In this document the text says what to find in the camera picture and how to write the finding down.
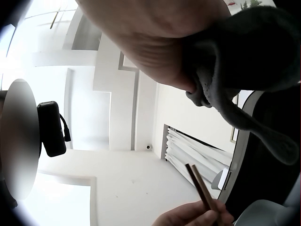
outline person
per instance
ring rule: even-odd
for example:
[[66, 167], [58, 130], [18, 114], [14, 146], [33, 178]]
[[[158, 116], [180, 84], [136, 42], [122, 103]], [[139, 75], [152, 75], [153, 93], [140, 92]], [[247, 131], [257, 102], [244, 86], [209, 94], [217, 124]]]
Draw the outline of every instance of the person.
[[[233, 216], [226, 210], [226, 206], [214, 199], [222, 222], [225, 226], [233, 225]], [[181, 205], [172, 209], [154, 222], [153, 226], [209, 226], [216, 221], [218, 214], [213, 210], [205, 211], [202, 201]]]
[[[200, 32], [231, 14], [223, 0], [76, 0], [141, 71], [155, 81], [193, 93], [191, 75], [182, 68], [181, 38]], [[225, 226], [233, 217], [215, 200]], [[162, 214], [153, 226], [209, 226], [217, 218], [203, 202]]]

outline white curtain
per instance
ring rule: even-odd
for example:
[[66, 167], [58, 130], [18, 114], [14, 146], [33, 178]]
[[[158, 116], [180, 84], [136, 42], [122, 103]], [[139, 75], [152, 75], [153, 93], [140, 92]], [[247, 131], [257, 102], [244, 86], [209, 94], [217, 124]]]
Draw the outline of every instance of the white curtain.
[[229, 169], [232, 154], [201, 144], [182, 133], [168, 128], [165, 158], [191, 183], [185, 164], [196, 165], [213, 198], [220, 191], [211, 189], [215, 176], [224, 168]]

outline wall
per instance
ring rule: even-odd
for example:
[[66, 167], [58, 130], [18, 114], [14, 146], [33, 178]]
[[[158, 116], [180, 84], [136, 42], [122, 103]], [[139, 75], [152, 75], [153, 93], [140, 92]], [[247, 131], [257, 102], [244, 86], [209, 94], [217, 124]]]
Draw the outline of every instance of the wall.
[[235, 144], [230, 142], [232, 126], [217, 110], [195, 106], [183, 90], [162, 84], [158, 84], [157, 89], [153, 134], [154, 152], [157, 156], [161, 156], [164, 124], [233, 153]]
[[102, 34], [93, 90], [111, 93], [110, 150], [141, 151], [152, 142], [156, 82], [142, 72], [138, 74], [135, 66], [126, 58], [122, 61], [121, 56], [120, 49]]
[[98, 225], [151, 225], [163, 212], [199, 200], [195, 188], [153, 152], [78, 151], [50, 158], [38, 170], [97, 178]]

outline white wall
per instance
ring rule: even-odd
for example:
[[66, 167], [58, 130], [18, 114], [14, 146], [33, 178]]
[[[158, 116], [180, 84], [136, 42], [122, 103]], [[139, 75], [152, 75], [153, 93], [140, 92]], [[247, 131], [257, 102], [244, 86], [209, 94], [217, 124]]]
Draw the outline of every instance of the white wall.
[[153, 152], [67, 150], [41, 154], [38, 170], [97, 178], [98, 225], [151, 225], [163, 212], [199, 200], [195, 188]]
[[233, 153], [230, 142], [232, 126], [215, 108], [197, 107], [186, 97], [185, 91], [171, 86], [157, 86], [157, 112], [154, 124], [154, 152], [160, 157], [163, 126], [171, 126], [224, 151]]
[[70, 128], [78, 150], [109, 150], [110, 93], [93, 91], [94, 67], [68, 67], [72, 73]]
[[[134, 102], [135, 72], [119, 70], [119, 59], [120, 49], [102, 34], [93, 90], [111, 92], [110, 150], [131, 150], [133, 104], [137, 104], [135, 150], [145, 150], [152, 140], [156, 82], [139, 72], [138, 96]], [[121, 66], [134, 65], [125, 59]]]

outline finger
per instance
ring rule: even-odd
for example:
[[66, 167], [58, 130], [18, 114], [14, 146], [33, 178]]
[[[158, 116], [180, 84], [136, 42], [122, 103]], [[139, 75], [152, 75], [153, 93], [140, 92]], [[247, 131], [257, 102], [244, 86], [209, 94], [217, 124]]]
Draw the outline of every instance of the finger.
[[172, 225], [186, 225], [193, 219], [205, 213], [205, 207], [202, 201], [187, 203], [178, 206], [162, 215], [164, 218], [168, 218]]
[[231, 224], [234, 221], [234, 217], [228, 212], [222, 213], [221, 219], [224, 224]]
[[226, 211], [226, 205], [223, 204], [221, 201], [217, 199], [213, 199], [214, 203], [216, 204], [216, 207], [219, 212], [225, 212]]
[[221, 219], [225, 224], [230, 224], [234, 221], [234, 217], [226, 210], [225, 204], [223, 204], [221, 201], [214, 199], [214, 202], [216, 204], [216, 207], [218, 211], [220, 212]]
[[218, 214], [215, 211], [209, 210], [203, 215], [191, 221], [186, 226], [211, 226], [216, 221], [217, 216]]

